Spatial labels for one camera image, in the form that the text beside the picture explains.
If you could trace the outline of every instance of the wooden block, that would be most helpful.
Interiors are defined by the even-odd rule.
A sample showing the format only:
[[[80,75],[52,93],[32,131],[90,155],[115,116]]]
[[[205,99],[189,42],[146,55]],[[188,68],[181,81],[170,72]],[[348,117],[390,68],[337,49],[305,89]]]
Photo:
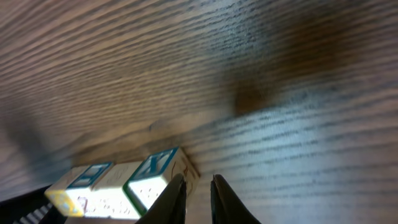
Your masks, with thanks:
[[[188,205],[199,174],[179,147],[150,155],[131,176],[128,189],[138,198],[137,203],[149,209],[175,174],[185,178]]]
[[[82,175],[87,168],[89,168],[89,166],[72,168],[44,192],[45,196],[62,215],[71,217],[82,217],[84,215],[83,209],[71,200],[66,193],[66,189],[77,177]]]
[[[112,162],[91,165],[67,187],[67,195],[75,206],[83,211],[84,216],[96,216],[95,211],[88,210],[88,202],[93,197],[93,187],[109,172],[112,166]]]
[[[142,161],[117,164],[94,186],[86,207],[87,217],[138,220],[141,214],[123,186]]]

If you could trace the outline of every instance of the wood grain surface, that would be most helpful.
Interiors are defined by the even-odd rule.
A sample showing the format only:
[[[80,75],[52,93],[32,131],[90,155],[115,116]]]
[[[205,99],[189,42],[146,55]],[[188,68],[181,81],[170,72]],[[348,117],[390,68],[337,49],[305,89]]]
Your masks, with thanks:
[[[262,223],[398,222],[398,2],[2,0],[0,200],[176,145]]]

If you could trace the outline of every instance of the row of blocks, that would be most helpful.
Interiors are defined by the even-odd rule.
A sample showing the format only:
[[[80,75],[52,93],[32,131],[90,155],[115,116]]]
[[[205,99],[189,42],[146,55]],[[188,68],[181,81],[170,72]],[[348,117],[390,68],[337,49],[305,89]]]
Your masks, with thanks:
[[[74,167],[45,195],[65,216],[137,220],[175,174],[185,178],[189,204],[199,174],[179,147],[150,155],[142,162]]]

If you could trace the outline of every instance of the wooden table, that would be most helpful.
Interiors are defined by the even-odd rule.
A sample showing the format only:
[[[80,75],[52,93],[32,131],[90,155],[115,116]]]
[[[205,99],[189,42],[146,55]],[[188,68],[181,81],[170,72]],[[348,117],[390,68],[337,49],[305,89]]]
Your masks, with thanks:
[[[398,3],[0,3],[0,200],[182,146],[263,223],[398,222]]]

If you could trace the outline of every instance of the blue border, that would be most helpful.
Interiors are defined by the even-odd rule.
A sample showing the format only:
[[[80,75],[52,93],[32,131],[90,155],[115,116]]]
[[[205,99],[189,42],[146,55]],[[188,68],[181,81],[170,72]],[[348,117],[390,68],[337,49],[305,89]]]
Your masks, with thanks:
[[[98,165],[106,165],[106,167],[100,169],[95,175],[88,175],[86,176],[86,172],[92,168],[93,166],[98,166]],[[107,169],[109,169],[109,167],[112,165],[112,162],[105,162],[102,164],[93,164],[91,166],[89,166],[82,174],[80,174],[80,176],[78,178],[76,178],[68,187],[67,189],[79,189],[79,188],[84,188],[84,187],[89,187],[91,184],[93,184],[93,182]],[[80,186],[73,186],[73,184],[75,184],[76,182],[78,182],[80,179],[82,178],[89,178],[90,181],[88,182],[88,184],[86,185],[80,185]]]
[[[164,151],[162,151],[162,152],[158,152],[158,153],[156,153],[156,154],[152,154],[152,155],[148,156],[143,162],[141,162],[141,165],[140,165],[140,166],[136,169],[136,171],[132,174],[132,176],[130,177],[130,179],[128,180],[128,182],[137,181],[137,180],[142,180],[142,179],[146,179],[146,178],[149,178],[149,177],[154,177],[154,176],[157,176],[157,175],[163,173],[164,170],[166,170],[166,167],[169,165],[170,161],[172,160],[172,158],[174,157],[175,153],[177,152],[177,150],[178,150],[179,148],[180,148],[180,147],[174,147],[174,148],[171,148],[171,149],[168,149],[168,150],[164,150]],[[143,176],[143,177],[136,178],[137,173],[140,171],[140,169],[142,168],[142,166],[143,166],[149,159],[151,159],[153,156],[156,156],[156,155],[159,155],[159,154],[163,154],[163,153],[165,153],[165,152],[167,152],[167,151],[173,151],[173,152],[169,155],[169,158],[166,160],[165,164],[164,164],[163,167],[160,169],[160,171],[158,171],[158,172],[156,172],[156,173],[153,173],[153,174],[145,175],[145,176]]]

